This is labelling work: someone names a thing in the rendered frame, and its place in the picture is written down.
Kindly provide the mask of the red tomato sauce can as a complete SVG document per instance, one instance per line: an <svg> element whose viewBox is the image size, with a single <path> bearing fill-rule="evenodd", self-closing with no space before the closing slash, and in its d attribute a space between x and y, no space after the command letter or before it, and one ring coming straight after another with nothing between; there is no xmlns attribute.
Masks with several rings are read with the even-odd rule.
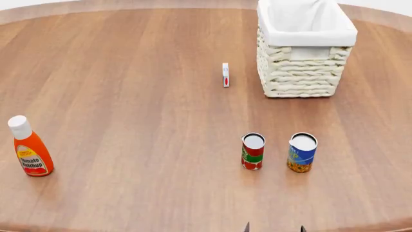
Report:
<svg viewBox="0 0 412 232"><path fill-rule="evenodd" d="M245 169L256 171L263 166L265 138L259 133L247 133L241 138L241 163Z"/></svg>

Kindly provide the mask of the orange tomato ketchup bottle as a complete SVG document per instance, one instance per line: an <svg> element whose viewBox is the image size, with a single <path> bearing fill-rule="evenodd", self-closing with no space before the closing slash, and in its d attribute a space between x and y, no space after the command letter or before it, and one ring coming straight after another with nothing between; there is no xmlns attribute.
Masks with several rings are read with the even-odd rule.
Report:
<svg viewBox="0 0 412 232"><path fill-rule="evenodd" d="M14 148L23 171L31 177L44 177L52 173L54 165L48 149L41 138L32 130L24 115L8 120L8 127L14 136Z"/></svg>

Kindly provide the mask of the white woven basket with liner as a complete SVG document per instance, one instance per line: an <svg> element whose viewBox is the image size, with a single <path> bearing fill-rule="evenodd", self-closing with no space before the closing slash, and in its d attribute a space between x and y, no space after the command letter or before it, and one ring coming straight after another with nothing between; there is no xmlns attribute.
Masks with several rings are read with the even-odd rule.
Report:
<svg viewBox="0 0 412 232"><path fill-rule="evenodd" d="M332 96L357 40L334 0L259 0L257 72L270 98Z"/></svg>

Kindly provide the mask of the blue soup can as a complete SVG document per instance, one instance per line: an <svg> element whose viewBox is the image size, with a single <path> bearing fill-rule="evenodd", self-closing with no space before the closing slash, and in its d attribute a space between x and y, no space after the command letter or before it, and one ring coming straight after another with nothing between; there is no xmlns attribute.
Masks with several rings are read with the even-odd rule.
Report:
<svg viewBox="0 0 412 232"><path fill-rule="evenodd" d="M309 133L296 133L289 140L288 167L297 173L306 173L311 170L317 139Z"/></svg>

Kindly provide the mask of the small white cream cheese box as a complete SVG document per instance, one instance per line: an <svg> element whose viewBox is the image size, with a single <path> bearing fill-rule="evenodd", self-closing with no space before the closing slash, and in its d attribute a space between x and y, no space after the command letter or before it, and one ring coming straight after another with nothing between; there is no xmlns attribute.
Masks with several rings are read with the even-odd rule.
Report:
<svg viewBox="0 0 412 232"><path fill-rule="evenodd" d="M229 64L228 63L222 63L222 74L223 74L223 87L228 88L230 86Z"/></svg>

